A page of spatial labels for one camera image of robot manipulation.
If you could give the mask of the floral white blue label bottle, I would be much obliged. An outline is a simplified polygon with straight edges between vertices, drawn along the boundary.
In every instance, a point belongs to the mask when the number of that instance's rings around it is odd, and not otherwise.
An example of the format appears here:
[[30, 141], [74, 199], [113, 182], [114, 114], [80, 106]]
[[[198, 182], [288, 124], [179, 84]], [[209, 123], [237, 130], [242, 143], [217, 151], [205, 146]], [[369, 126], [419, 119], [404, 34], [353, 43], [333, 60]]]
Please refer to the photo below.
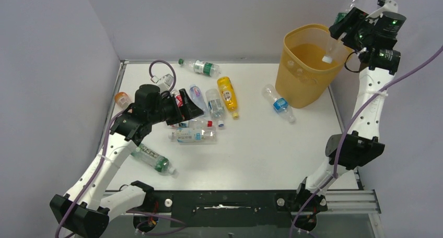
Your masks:
[[216, 130], [213, 128], [177, 128], [169, 133], [170, 141], [180, 144], [216, 142]]

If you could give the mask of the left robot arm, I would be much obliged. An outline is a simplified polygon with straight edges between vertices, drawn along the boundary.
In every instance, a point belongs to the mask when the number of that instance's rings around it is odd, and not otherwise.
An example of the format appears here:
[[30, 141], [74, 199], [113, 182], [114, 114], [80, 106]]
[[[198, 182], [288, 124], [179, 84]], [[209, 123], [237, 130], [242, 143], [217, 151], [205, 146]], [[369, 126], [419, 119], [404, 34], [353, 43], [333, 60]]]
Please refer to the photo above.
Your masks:
[[185, 89], [179, 92], [182, 105], [177, 105], [174, 96], [161, 92], [156, 85], [141, 85], [135, 101], [110, 120], [103, 146], [92, 163], [66, 193], [56, 194], [50, 201], [59, 224], [55, 237], [59, 237], [62, 228], [71, 231], [69, 237], [101, 237], [109, 222], [119, 215], [134, 208], [154, 206], [153, 187], [140, 181], [108, 197], [104, 193], [132, 150], [151, 133], [153, 125], [173, 125], [204, 114]]

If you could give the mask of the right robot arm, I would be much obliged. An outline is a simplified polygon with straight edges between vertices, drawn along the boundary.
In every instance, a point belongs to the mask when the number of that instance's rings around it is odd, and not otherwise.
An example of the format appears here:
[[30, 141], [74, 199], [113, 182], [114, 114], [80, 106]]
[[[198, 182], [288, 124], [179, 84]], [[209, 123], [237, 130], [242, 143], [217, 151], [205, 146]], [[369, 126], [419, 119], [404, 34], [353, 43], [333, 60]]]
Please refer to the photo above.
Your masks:
[[371, 14], [356, 7], [329, 28], [330, 36], [352, 49], [360, 60], [359, 91], [354, 115], [343, 134], [330, 136], [326, 158], [306, 177], [294, 195], [300, 210], [309, 209], [325, 198], [328, 188], [344, 173], [380, 156], [379, 124], [386, 85], [394, 80], [401, 59], [394, 50], [397, 35], [406, 17], [398, 9], [383, 5]]

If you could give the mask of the dark green label clear bottle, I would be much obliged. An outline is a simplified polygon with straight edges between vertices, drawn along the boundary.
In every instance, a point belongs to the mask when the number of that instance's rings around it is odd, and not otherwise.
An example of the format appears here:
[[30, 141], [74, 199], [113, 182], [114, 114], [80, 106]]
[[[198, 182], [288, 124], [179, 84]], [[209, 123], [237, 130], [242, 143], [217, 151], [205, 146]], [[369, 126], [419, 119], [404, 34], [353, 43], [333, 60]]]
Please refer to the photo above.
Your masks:
[[[342, 20], [354, 7], [361, 8], [362, 4], [364, 3], [364, 0], [345, 0], [343, 3], [341, 9], [337, 13], [337, 16], [334, 20], [334, 24], [338, 23], [340, 20]], [[340, 45], [339, 40], [335, 40], [331, 38], [328, 41], [327, 50], [325, 52], [325, 55], [322, 58], [322, 61], [328, 64], [331, 64], [334, 60], [334, 57], [337, 56], [336, 49]]]

